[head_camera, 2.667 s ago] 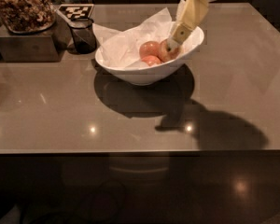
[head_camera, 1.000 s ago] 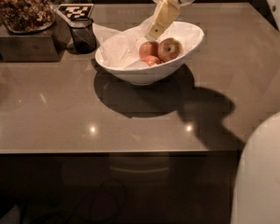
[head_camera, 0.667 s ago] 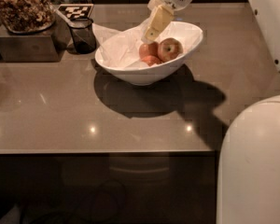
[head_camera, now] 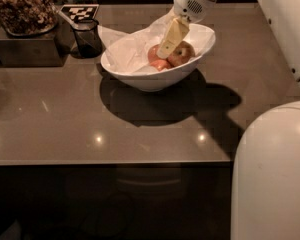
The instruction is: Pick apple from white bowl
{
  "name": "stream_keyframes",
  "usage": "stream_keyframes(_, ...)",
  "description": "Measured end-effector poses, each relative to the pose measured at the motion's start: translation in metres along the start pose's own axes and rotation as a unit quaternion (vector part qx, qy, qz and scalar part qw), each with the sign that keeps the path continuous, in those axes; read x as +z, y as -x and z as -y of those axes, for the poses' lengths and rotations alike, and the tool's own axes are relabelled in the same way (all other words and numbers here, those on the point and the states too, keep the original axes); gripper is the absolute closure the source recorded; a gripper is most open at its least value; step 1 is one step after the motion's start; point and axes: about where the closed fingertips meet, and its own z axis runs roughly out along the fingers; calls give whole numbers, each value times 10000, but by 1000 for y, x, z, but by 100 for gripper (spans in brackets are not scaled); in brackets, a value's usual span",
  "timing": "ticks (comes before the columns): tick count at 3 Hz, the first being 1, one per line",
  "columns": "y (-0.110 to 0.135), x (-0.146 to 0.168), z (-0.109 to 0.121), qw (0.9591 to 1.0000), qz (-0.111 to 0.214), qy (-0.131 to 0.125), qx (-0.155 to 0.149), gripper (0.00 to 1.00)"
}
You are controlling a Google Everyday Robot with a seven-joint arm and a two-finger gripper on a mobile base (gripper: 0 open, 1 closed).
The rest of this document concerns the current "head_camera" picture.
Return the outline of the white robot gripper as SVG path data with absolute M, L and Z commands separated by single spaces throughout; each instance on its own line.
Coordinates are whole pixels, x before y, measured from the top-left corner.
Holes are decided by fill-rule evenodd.
M 201 21 L 217 0 L 174 0 L 174 18 L 159 44 L 157 56 L 168 58 L 189 32 L 189 23 Z

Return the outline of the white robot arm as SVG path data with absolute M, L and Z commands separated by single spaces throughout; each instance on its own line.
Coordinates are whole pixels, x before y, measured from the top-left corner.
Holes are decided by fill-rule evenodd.
M 300 0 L 258 0 L 300 87 Z M 300 240 L 300 101 L 259 116 L 233 165 L 231 240 Z

